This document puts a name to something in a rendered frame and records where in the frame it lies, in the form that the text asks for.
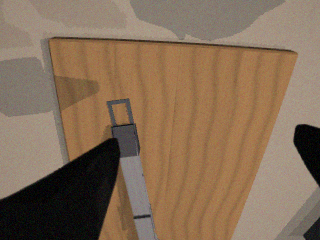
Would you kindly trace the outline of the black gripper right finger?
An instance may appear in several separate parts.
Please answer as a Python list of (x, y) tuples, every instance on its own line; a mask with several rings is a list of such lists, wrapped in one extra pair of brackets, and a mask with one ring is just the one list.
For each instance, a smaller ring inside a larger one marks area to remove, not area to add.
[(293, 141), (310, 175), (320, 187), (320, 128), (299, 124)]

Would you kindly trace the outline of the wooden board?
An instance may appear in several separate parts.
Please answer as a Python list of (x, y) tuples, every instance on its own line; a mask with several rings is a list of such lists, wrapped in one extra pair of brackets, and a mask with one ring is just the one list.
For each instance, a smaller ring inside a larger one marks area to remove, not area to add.
[[(231, 240), (298, 53), (238, 45), (48, 40), (69, 162), (129, 99), (159, 240)], [(113, 127), (113, 126), (112, 126)]]

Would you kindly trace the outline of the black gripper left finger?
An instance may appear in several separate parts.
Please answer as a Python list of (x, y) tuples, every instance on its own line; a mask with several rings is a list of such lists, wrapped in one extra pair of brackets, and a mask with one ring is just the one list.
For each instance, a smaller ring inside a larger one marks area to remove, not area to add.
[(109, 138), (0, 199), (0, 240), (99, 240), (120, 161)]

